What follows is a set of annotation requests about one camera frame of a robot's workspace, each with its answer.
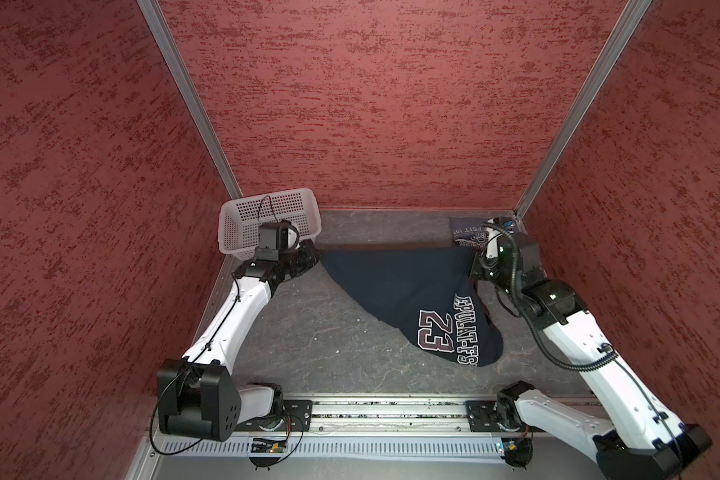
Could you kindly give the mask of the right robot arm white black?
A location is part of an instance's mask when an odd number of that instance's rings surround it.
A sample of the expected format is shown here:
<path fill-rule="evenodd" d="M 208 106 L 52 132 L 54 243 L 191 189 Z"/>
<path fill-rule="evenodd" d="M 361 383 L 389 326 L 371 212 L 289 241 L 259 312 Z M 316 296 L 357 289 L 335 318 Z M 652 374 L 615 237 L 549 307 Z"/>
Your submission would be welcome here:
<path fill-rule="evenodd" d="M 494 416 L 507 432 L 540 429 L 593 460 L 608 479 L 674 479 L 712 445 L 655 396 L 606 338 L 581 296 L 547 277 L 538 244 L 493 222 L 471 276 L 504 292 L 542 355 L 579 374 L 605 410 L 585 414 L 518 381 L 497 395 Z"/>

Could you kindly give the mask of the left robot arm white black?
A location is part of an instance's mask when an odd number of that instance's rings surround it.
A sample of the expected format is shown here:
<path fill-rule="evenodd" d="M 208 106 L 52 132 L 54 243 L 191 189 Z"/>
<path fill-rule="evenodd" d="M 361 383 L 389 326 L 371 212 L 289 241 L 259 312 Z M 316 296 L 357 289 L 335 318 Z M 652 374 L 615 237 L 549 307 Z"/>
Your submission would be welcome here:
<path fill-rule="evenodd" d="M 273 383 L 235 385 L 234 364 L 244 340 L 280 284 L 317 265 L 311 240 L 276 258 L 259 255 L 232 274 L 232 287 L 199 339 L 178 360 L 166 360 L 157 372 L 153 420 L 165 435 L 225 441 L 238 425 L 262 421 L 282 425 L 282 388 Z"/>

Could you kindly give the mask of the dark navy tank top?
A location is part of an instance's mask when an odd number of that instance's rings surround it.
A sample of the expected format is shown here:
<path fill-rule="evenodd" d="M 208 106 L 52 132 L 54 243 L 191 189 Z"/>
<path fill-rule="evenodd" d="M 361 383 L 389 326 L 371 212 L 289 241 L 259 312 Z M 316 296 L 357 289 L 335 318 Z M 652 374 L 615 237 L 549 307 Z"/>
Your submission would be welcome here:
<path fill-rule="evenodd" d="M 504 342 L 469 276 L 473 257 L 464 247 L 329 250 L 321 263 L 357 304 L 412 345 L 484 367 L 500 360 Z"/>

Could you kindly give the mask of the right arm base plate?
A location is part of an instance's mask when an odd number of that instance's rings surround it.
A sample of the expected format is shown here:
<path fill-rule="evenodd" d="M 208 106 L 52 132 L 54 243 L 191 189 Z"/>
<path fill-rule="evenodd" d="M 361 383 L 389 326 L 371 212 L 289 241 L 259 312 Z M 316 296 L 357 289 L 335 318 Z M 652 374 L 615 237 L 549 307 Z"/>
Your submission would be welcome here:
<path fill-rule="evenodd" d="M 473 433 L 517 432 L 522 426 L 506 401 L 470 400 L 465 408 Z"/>

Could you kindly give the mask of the grey blue tank top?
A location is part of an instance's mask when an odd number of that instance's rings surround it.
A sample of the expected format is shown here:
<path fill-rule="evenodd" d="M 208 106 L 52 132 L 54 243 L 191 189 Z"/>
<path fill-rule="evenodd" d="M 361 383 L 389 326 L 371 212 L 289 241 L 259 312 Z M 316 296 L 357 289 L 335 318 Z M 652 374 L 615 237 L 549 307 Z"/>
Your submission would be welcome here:
<path fill-rule="evenodd" d="M 482 228 L 486 222 L 482 218 L 450 217 L 449 228 L 452 242 L 456 246 L 485 248 L 490 240 L 490 233 Z"/>

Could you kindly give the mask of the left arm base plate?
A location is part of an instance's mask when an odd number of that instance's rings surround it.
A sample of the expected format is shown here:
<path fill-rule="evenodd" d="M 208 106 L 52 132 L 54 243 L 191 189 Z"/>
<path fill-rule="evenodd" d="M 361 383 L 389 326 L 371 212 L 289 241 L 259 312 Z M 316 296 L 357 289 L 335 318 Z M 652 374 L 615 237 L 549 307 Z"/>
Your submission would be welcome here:
<path fill-rule="evenodd" d="M 285 399 L 275 406 L 275 419 L 268 428 L 276 432 L 307 432 L 310 430 L 313 406 L 312 400 Z"/>

